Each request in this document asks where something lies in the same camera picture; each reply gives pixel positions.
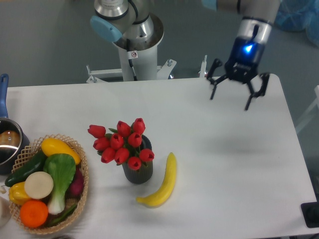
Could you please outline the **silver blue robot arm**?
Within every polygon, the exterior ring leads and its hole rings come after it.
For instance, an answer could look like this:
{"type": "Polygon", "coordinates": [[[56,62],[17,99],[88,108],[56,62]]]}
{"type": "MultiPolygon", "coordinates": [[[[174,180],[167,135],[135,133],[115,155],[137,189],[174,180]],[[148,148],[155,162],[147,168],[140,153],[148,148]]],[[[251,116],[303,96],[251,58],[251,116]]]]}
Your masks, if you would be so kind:
{"type": "MultiPolygon", "coordinates": [[[[267,44],[279,7],[277,0],[205,0],[203,5],[213,10],[229,10],[241,14],[242,20],[228,61],[215,59],[207,75],[213,87],[228,79],[247,85],[250,98],[264,96],[268,73],[258,74],[258,65],[267,44]],[[214,71],[223,66],[224,75],[213,79],[214,71]],[[252,79],[259,76],[258,91],[252,79]]],[[[165,79],[167,67],[157,68],[157,46],[163,38],[160,19],[150,13],[147,0],[97,0],[90,24],[103,39],[114,43],[119,51],[123,79],[144,81],[165,79]]]]}

